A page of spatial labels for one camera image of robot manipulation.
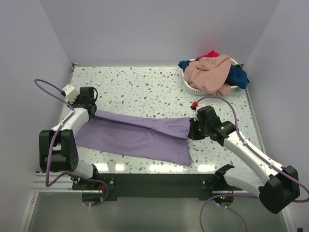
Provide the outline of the lavender t shirt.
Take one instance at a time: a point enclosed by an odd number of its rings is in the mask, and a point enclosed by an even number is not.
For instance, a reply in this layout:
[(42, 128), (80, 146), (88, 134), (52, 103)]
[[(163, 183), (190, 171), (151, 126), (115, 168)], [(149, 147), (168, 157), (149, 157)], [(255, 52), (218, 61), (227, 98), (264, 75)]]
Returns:
[(189, 166), (190, 121), (144, 118), (97, 111), (75, 135), (78, 146), (119, 155)]

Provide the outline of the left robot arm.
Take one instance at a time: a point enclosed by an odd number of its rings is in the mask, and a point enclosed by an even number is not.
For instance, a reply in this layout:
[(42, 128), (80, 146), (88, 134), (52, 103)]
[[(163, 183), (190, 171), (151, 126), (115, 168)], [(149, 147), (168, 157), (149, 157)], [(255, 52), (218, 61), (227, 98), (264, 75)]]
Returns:
[(83, 184), (88, 189), (96, 189), (100, 184), (98, 170), (95, 165), (79, 158), (75, 136), (81, 127), (95, 116), (98, 92), (94, 87), (81, 87), (77, 90), (71, 85), (66, 85), (63, 91), (70, 110), (58, 125), (40, 132), (40, 168), (46, 173), (48, 185), (51, 185), (49, 173), (60, 172), (83, 178)]

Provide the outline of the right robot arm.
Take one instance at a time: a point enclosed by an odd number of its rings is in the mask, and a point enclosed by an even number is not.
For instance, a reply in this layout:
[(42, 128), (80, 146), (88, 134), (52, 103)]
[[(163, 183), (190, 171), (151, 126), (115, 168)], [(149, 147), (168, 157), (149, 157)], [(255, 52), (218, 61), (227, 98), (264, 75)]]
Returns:
[(234, 165), (226, 164), (215, 172), (217, 188), (240, 188), (258, 197), (262, 205), (274, 214), (300, 196), (298, 172), (293, 166), (284, 167), (269, 158), (243, 137), (236, 124), (230, 121), (222, 122), (212, 106), (194, 102), (191, 109), (195, 115), (190, 119), (188, 138), (210, 138), (237, 155), (258, 177), (258, 180), (245, 180), (243, 174), (232, 173)]

